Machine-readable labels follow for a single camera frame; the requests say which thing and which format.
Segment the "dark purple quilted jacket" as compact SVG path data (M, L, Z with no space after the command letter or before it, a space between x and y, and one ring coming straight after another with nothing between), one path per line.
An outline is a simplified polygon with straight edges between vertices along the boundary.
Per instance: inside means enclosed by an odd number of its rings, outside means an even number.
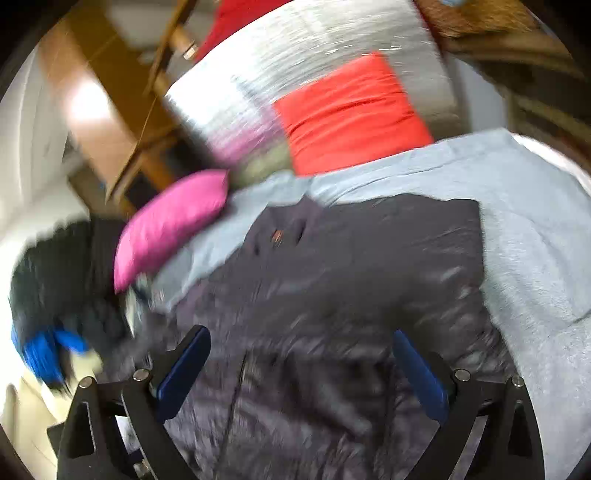
M484 304L484 276L474 200L269 207L102 377L128 377L204 325L211 354L167 424L200 478L400 479L436 425L394 365L394 331L409 329L487 380L515 370Z

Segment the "red velvet cloth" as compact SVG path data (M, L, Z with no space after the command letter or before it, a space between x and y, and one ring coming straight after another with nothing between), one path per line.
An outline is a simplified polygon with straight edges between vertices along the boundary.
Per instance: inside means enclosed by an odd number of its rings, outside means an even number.
M204 59L211 50L246 25L263 17L290 0L223 0L215 12L211 31L197 48L193 60Z

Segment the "silver foil insulation panel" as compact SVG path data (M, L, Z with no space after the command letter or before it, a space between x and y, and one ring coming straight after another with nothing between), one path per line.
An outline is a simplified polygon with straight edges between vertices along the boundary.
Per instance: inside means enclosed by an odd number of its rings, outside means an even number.
M294 1L225 39L164 102L208 168L232 188L290 169L273 102L356 57L384 54L438 140L463 130L440 51L411 1Z

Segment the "pink cushion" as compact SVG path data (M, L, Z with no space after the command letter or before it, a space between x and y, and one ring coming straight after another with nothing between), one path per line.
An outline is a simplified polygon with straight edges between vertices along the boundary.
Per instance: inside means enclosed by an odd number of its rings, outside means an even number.
M221 214L228 200L228 171L188 175L162 191L126 224L114 259L114 291L127 289L140 274L152 274Z

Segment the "black puffer jacket pile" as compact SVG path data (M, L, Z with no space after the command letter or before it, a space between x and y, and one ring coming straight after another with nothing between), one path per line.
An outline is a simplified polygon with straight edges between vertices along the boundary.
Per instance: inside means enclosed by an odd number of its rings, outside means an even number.
M18 345L63 329L106 356L127 336L114 288L114 259L125 223L93 216L30 244L17 262L9 304Z

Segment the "red cushion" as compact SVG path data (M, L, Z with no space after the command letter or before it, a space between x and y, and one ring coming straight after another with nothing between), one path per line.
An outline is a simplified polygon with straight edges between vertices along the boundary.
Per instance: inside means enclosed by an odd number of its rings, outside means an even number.
M377 52L291 91L273 109L300 177L434 143L386 57Z

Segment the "wooden cabinet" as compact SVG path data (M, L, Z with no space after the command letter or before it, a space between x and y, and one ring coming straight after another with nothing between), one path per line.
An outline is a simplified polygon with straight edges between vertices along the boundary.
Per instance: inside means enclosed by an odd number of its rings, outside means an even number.
M41 40L40 56L75 146L106 201L125 215L201 168L163 100L147 91L147 66L101 2L77 2Z

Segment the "grey fleece blanket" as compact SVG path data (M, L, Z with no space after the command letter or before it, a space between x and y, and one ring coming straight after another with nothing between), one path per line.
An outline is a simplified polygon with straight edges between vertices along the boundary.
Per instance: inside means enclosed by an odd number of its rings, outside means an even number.
M590 444L589 188L589 177L570 159L504 129L314 177L276 173L233 194L228 213L155 276L148 299L155 311L172 311L242 244L269 205L401 193L474 199L484 232L486 303L530 390L546 475L564 479Z

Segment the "blue jacket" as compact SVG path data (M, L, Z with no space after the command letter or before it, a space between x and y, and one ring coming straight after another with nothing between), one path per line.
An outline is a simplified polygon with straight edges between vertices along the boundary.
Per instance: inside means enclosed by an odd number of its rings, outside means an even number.
M24 364L48 386L61 385L66 380L60 364L62 349L76 353L90 350L81 336L63 328L40 331L25 343L20 341L16 329L12 328L11 339Z

